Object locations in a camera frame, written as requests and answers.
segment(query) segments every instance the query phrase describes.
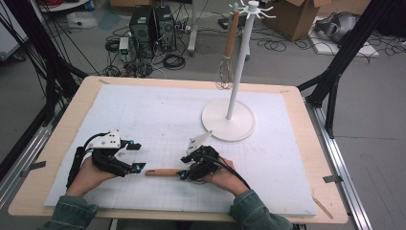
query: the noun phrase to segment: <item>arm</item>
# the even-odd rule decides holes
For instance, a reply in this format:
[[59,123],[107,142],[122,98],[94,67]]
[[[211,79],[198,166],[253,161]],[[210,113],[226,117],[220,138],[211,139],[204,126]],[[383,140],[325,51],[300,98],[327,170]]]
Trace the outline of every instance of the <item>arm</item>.
[[98,187],[103,181],[116,177],[116,175],[100,171],[92,163],[92,157],[83,161],[75,181],[59,198],[52,215],[52,219],[39,228],[77,230],[85,229],[98,212],[98,206],[88,205],[83,199],[84,195]]
[[[222,160],[226,165],[234,168],[232,161],[224,158]],[[205,176],[205,179],[236,197],[234,204],[230,207],[230,215],[243,229],[293,229],[293,224],[287,219],[269,213],[258,195],[253,190],[249,190],[241,180],[226,169],[221,168],[215,174]]]

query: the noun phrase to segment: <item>hand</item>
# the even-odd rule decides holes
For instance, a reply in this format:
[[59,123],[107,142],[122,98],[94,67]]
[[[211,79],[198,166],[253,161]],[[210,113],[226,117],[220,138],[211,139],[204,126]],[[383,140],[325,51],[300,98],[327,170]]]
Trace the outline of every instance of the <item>hand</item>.
[[[220,161],[223,162],[225,165],[231,167],[233,170],[235,169],[233,161],[227,160],[222,157],[220,157]],[[238,177],[224,168],[218,169],[217,172],[214,174],[206,175],[204,179],[215,184],[215,186],[217,186],[218,188],[232,193],[234,196],[238,196],[248,191],[247,186],[245,186],[244,183],[240,179],[238,179]]]
[[113,173],[99,170],[99,168],[93,165],[92,157],[87,157],[83,161],[71,187],[66,191],[66,195],[84,197],[87,192],[101,185],[103,181],[116,176]]

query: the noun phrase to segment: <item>denim shirt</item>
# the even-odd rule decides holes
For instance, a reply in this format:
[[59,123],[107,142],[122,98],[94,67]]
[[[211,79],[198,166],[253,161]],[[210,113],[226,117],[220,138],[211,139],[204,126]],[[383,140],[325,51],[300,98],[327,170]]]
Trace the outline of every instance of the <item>denim shirt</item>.
[[[88,205],[80,197],[63,195],[59,198],[51,221],[46,222],[38,230],[86,229],[98,212],[98,206]],[[249,190],[234,200],[230,207],[230,215],[245,230],[291,230],[293,225],[287,219],[270,214],[254,190]]]

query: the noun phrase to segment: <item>person's left hand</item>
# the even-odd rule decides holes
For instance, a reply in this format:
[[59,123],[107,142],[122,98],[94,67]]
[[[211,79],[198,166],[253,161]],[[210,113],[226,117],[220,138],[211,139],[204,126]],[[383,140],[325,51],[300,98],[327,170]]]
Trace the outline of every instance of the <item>person's left hand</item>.
[[84,197],[87,192],[101,185],[103,181],[116,176],[113,173],[99,170],[93,165],[92,157],[89,156],[81,164],[77,177],[65,195]]

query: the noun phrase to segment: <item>wooden handle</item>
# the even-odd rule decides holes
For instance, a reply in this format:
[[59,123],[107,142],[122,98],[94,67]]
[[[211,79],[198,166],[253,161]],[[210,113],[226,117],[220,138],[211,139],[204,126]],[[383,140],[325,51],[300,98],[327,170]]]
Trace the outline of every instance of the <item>wooden handle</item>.
[[229,32],[227,33],[226,50],[224,52],[224,57],[229,58],[233,53],[234,43],[236,41],[236,32],[238,26],[239,11],[233,11],[233,21],[231,27],[229,25]]
[[157,169],[157,170],[148,170],[146,175],[149,176],[178,176],[178,172],[183,171],[182,169]]

